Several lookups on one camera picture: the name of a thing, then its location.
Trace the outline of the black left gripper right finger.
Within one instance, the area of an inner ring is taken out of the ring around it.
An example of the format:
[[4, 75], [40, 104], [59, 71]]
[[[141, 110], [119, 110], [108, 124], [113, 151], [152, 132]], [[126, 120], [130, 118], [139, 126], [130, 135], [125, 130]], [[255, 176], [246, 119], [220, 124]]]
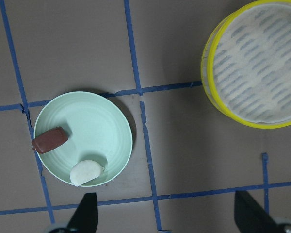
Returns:
[[241, 233], [275, 233], [277, 224], [247, 191], [236, 191], [234, 221]]

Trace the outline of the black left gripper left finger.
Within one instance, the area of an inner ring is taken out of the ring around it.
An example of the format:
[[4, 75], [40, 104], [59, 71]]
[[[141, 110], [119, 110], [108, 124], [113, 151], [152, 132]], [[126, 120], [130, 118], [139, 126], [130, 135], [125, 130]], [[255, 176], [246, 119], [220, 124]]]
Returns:
[[96, 231], [98, 226], [98, 205], [96, 193], [86, 193], [70, 219], [69, 231]]

